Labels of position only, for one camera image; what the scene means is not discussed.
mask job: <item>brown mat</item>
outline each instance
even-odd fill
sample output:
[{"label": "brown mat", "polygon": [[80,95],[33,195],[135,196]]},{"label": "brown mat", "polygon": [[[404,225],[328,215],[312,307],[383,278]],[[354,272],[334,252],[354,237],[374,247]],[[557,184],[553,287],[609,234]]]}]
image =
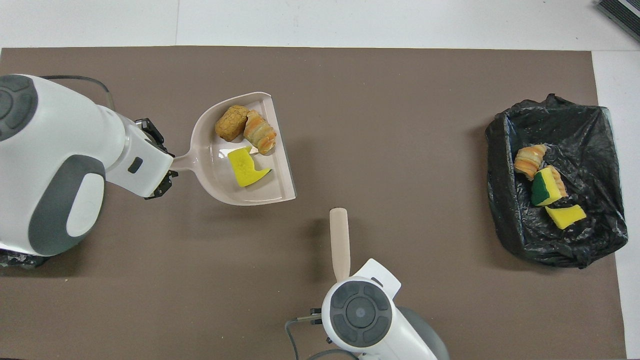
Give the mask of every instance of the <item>brown mat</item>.
[{"label": "brown mat", "polygon": [[[550,92],[597,104],[589,53],[4,49],[0,73],[16,72],[103,80],[176,155],[208,107],[268,92],[298,198],[228,206],[187,172],[155,200],[109,185],[82,244],[35,271],[0,270],[0,357],[292,359],[285,321],[334,283],[335,206],[349,211],[352,272],[368,258],[388,267],[403,283],[396,303],[452,359],[625,357],[614,257],[585,270],[519,260],[486,199],[489,121]],[[104,103],[91,84],[64,84]],[[321,326],[293,333],[303,358],[333,347]]]}]

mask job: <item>croissant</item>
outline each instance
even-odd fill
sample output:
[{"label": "croissant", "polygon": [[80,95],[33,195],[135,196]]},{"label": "croissant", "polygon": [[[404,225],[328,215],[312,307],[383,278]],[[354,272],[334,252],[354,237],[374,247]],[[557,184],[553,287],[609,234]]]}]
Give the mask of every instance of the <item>croissant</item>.
[{"label": "croissant", "polygon": [[244,138],[265,155],[276,144],[276,132],[257,111],[251,110],[246,116],[248,120],[244,127]]},{"label": "croissant", "polygon": [[566,187],[564,186],[564,183],[562,181],[562,178],[560,177],[560,173],[558,172],[558,170],[551,165],[547,165],[545,168],[551,169],[551,174],[554,176],[554,180],[556,181],[556,186],[558,187],[558,190],[560,190],[560,195],[562,197],[569,196],[566,193]]},{"label": "croissant", "polygon": [[513,162],[513,167],[516,172],[525,174],[527,179],[532,181],[533,175],[535,175],[540,168],[540,164],[542,164],[542,157],[546,152],[547,147],[542,144],[523,147],[518,150],[516,159]]}]

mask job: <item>trash bag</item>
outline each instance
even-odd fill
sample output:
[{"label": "trash bag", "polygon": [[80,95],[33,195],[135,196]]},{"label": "trash bag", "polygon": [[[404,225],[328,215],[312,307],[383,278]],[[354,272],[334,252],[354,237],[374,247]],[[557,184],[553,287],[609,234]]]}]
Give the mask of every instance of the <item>trash bag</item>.
[{"label": "trash bag", "polygon": [[[627,243],[618,157],[607,108],[574,104],[555,94],[525,100],[486,128],[488,195],[496,233],[514,255],[550,266],[586,268]],[[543,166],[559,171],[568,197],[550,207],[580,205],[587,218],[560,230],[543,206],[531,204],[531,182],[516,173],[522,147],[543,143]]]}]

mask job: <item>black cable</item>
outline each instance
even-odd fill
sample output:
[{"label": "black cable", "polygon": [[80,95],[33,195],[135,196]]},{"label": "black cable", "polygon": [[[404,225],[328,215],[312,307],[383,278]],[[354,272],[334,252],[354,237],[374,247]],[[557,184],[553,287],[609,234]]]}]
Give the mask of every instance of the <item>black cable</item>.
[{"label": "black cable", "polygon": [[[289,326],[292,323],[296,323],[296,322],[300,322],[300,321],[307,321],[309,320],[310,316],[306,316],[304,318],[295,318],[293,320],[289,320],[288,322],[286,322],[284,324],[284,331],[287,332],[287,335],[289,337],[289,340],[291,341],[291,346],[293,346],[293,352],[296,354],[296,360],[300,360],[300,356],[298,355],[298,347],[296,346],[296,342],[295,340],[293,340],[293,335],[291,335],[291,330],[289,330]],[[325,350],[322,352],[319,352],[315,355],[312,355],[308,360],[315,360],[315,359],[319,359],[320,357],[323,356],[327,356],[329,354],[345,354],[348,356],[351,356],[351,358],[358,360],[356,355],[353,355],[351,352],[348,352],[347,350],[343,350],[341,348],[333,348],[331,350]]]},{"label": "black cable", "polygon": [[296,342],[293,340],[293,336],[291,335],[291,331],[289,330],[289,325],[296,322],[298,322],[298,319],[289,320],[284,324],[284,331],[286,331],[287,335],[289,335],[289,340],[291,340],[291,345],[293,346],[293,352],[296,354],[296,360],[300,360],[300,358],[298,357],[298,348],[296,347]]},{"label": "black cable", "polygon": [[325,351],[321,351],[319,353],[317,353],[316,355],[313,355],[312,357],[310,357],[308,360],[316,360],[319,359],[323,356],[329,355],[329,354],[344,354],[349,356],[352,359],[356,359],[358,360],[356,355],[353,355],[351,352],[348,352],[347,350],[343,350],[341,348],[333,348],[331,350],[325,350]]},{"label": "black cable", "polygon": [[89,78],[87,76],[80,76],[80,75],[46,75],[46,76],[40,76],[40,78],[47,79],[47,80],[70,79],[70,80],[90,81],[94,84],[99,85],[107,93],[108,108],[113,111],[116,110],[115,105],[113,104],[113,97],[111,96],[111,92],[109,91],[109,88],[107,88],[107,86],[99,80]]}]

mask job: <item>sponge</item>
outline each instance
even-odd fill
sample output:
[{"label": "sponge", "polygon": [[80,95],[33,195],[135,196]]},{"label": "sponge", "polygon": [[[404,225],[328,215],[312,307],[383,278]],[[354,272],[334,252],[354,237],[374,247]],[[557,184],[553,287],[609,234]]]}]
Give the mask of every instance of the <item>sponge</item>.
[{"label": "sponge", "polygon": [[533,176],[531,202],[535,206],[546,206],[565,196],[566,189],[556,168],[547,166]]},{"label": "sponge", "polygon": [[587,214],[584,213],[580,205],[573,205],[570,208],[561,209],[552,209],[545,206],[545,210],[547,210],[551,219],[556,223],[556,226],[562,230],[574,222],[587,217]]},{"label": "sponge", "polygon": [[238,185],[245,187],[249,186],[256,181],[262,179],[269,171],[270,168],[264,168],[262,170],[256,170],[255,164],[251,155],[249,155],[250,146],[241,147],[238,150],[233,150],[229,153],[229,162],[234,169],[236,175],[236,181]]}]

